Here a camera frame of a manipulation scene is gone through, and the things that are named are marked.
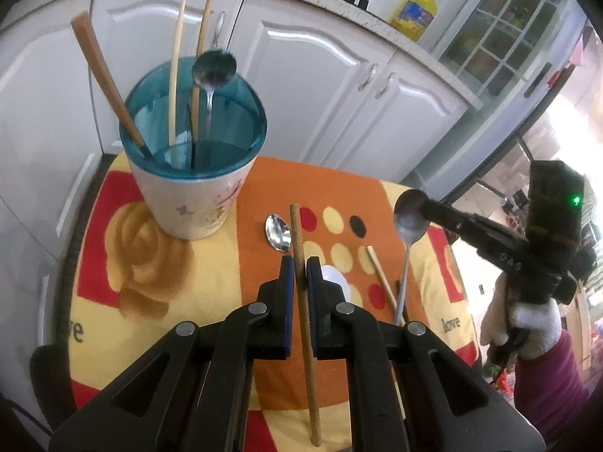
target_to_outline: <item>wooden handle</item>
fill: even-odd
[[[199,28],[199,39],[197,40],[197,56],[203,53],[205,36],[209,28],[209,15],[212,12],[213,0],[205,0],[203,8],[203,17],[201,18],[201,27]],[[199,88],[192,87],[191,96],[191,114],[192,114],[192,140],[197,142],[199,137]]]
[[[300,206],[292,203],[289,206],[291,215],[291,240],[293,245],[293,261],[295,264],[295,285],[297,286],[297,307],[299,309],[301,328],[301,354],[303,369],[306,376],[306,393],[308,394],[308,409],[310,410],[310,441],[315,447],[322,443],[320,431],[320,412],[314,379],[314,361],[312,359],[310,317],[308,310],[308,293],[306,288],[306,259],[303,253],[302,222]]]
[[[375,253],[375,249],[372,246],[367,246],[367,253],[369,254],[369,258],[373,262],[373,266],[375,267],[375,271],[377,272],[377,276],[379,277],[379,281],[381,285],[385,289],[385,293],[387,294],[387,298],[390,300],[390,305],[394,311],[396,311],[397,303],[396,297],[391,290],[390,284],[387,281],[387,277],[385,276],[385,272],[383,271],[383,267],[381,263],[379,263],[379,259],[377,254]]]
[[[180,3],[174,45],[172,46],[172,62],[170,64],[170,93],[168,94],[168,141],[170,146],[176,142],[176,82],[178,80],[178,59],[180,58],[180,41],[182,41],[182,24],[185,17],[186,0]]]
[[[115,81],[113,81],[113,77],[109,72],[109,68],[107,67],[107,63],[105,62],[101,48],[98,45],[98,40],[96,40],[96,35],[94,34],[94,29],[92,28],[92,22],[90,21],[90,15],[88,12],[82,12],[75,17],[71,21],[71,28],[73,29],[75,38],[77,39],[80,49],[83,52],[86,61],[88,62],[88,66],[98,82],[98,86],[101,87],[101,90],[105,94],[109,105],[115,112],[115,115],[118,117],[119,122],[121,122],[121,124],[125,127],[126,131],[128,131],[128,134],[132,136],[132,140],[135,142],[135,144],[139,148],[148,151],[147,145],[145,144],[141,133],[138,132],[134,121],[130,117],[128,109],[125,107],[124,101],[119,95]]]

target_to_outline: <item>silver bolt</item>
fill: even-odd
[[[425,325],[418,321],[411,321],[406,328],[408,328],[410,333],[416,336],[421,336],[427,331]]]
[[[190,321],[183,321],[176,326],[176,333],[180,336],[189,336],[190,334],[195,333],[195,325]]]
[[[342,315],[350,315],[354,312],[354,305],[351,302],[340,302],[335,309]]]
[[[263,315],[268,310],[268,307],[263,302],[252,302],[248,309],[253,315]]]

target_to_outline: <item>hand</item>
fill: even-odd
[[[495,343],[504,345],[509,339],[505,322],[505,285],[507,275],[503,272],[496,280],[494,296],[482,321],[479,342],[482,345]],[[509,323],[516,328],[530,330],[528,339],[517,351],[527,360],[535,359],[553,348],[562,334],[562,321],[554,299],[546,304],[518,302],[509,309]]]

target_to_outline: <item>tablecloth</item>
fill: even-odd
[[[156,224],[124,155],[98,193],[80,250],[70,313],[69,360],[78,407],[183,320],[207,325],[254,301],[278,277],[281,253],[264,235],[266,217],[288,219],[301,205],[306,257],[317,255],[348,281],[352,302],[391,322],[366,254],[373,245],[393,286],[405,256],[392,212],[406,187],[336,170],[258,158],[225,224],[197,241],[172,238]],[[477,358],[474,327],[444,231],[431,225],[411,250],[408,316],[429,326],[468,364]],[[351,444],[344,361],[315,363],[322,450]],[[315,450],[297,308],[291,357],[256,361],[246,451]]]

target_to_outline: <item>metal spoon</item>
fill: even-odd
[[[212,129],[213,92],[233,79],[236,73],[236,59],[224,49],[210,49],[201,54],[192,66],[192,79],[197,87],[207,95],[207,116],[205,119],[205,140],[209,141]]]
[[[406,245],[406,258],[404,260],[404,274],[400,292],[398,293],[396,317],[394,324],[402,322],[402,310],[406,299],[406,284],[408,282],[408,267],[410,265],[410,251],[412,245],[419,241],[427,232],[429,221],[421,215],[420,208],[429,197],[421,190],[406,190],[396,200],[394,206],[394,225],[400,239]]]
[[[291,247],[291,229],[278,214],[270,214],[266,219],[266,239],[276,250],[289,255]]]

